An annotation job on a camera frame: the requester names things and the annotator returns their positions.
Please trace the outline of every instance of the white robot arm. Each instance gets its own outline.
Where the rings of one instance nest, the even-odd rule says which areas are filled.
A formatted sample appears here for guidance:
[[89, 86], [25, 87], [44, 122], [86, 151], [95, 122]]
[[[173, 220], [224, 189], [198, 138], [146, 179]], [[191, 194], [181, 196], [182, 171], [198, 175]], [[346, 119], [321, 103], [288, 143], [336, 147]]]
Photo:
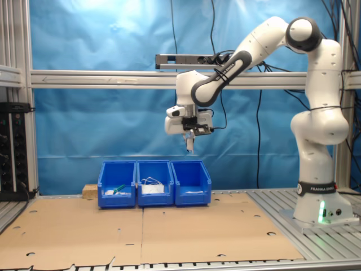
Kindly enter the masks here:
[[302, 17], [287, 24], [281, 18], [269, 18], [242, 41], [229, 61], [215, 69], [212, 76], [196, 71], [180, 73], [176, 82], [177, 106], [167, 110], [165, 131], [182, 134], [187, 150], [193, 151], [195, 137], [213, 131], [211, 112], [199, 111], [198, 106], [212, 105], [239, 73], [259, 64], [281, 46], [307, 54], [309, 61], [305, 93], [311, 109], [295, 115], [291, 122], [300, 154], [299, 198], [294, 216], [309, 224], [355, 220], [350, 203], [336, 191], [332, 158], [326, 148], [345, 140], [349, 130], [339, 101], [341, 48], [334, 40], [322, 39], [312, 19]]

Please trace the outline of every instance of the wooden block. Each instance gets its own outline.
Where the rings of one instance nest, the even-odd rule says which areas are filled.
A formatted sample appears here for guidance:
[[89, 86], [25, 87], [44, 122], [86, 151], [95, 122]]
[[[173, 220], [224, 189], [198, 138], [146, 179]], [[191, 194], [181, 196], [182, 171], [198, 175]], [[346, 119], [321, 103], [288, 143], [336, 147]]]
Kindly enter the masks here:
[[83, 199], [96, 199], [98, 197], [97, 185], [85, 185], [83, 188]]

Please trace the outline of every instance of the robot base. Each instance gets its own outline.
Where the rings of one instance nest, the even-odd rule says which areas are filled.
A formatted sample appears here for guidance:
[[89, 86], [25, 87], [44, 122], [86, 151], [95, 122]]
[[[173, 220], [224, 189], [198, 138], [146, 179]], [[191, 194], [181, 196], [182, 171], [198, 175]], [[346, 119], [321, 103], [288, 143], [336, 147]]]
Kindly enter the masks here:
[[332, 228], [337, 226], [358, 226], [360, 225], [360, 219], [358, 217], [351, 217], [347, 221], [339, 221], [331, 224], [320, 223], [306, 223], [294, 218], [293, 210], [280, 210], [280, 215], [296, 230], [302, 234], [310, 233], [312, 229]]
[[339, 193], [306, 194], [299, 196], [295, 210], [281, 210], [280, 214], [297, 230], [359, 225], [351, 204]]

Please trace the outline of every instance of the white object in bin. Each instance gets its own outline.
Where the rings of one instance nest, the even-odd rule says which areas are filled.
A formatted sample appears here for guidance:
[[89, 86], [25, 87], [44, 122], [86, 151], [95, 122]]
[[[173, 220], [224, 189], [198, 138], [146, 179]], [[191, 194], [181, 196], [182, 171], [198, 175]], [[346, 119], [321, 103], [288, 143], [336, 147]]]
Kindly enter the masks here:
[[108, 190], [104, 193], [104, 195], [107, 195], [107, 196], [110, 196], [110, 195], [130, 195], [130, 193], [127, 193], [127, 192], [116, 192], [114, 194], [114, 190]]
[[144, 181], [144, 185], [142, 184], [142, 194], [164, 194], [164, 185], [160, 181], [152, 177], [142, 179], [142, 181]]

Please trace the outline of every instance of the green led light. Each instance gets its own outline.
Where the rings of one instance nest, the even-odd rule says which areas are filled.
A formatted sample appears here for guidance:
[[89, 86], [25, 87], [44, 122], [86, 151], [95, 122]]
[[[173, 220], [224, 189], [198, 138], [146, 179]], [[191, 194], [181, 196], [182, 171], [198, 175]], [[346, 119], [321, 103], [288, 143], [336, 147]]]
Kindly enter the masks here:
[[319, 216], [318, 216], [318, 223], [322, 223], [324, 209], [325, 209], [325, 201], [322, 200], [320, 203], [320, 212], [319, 212]]

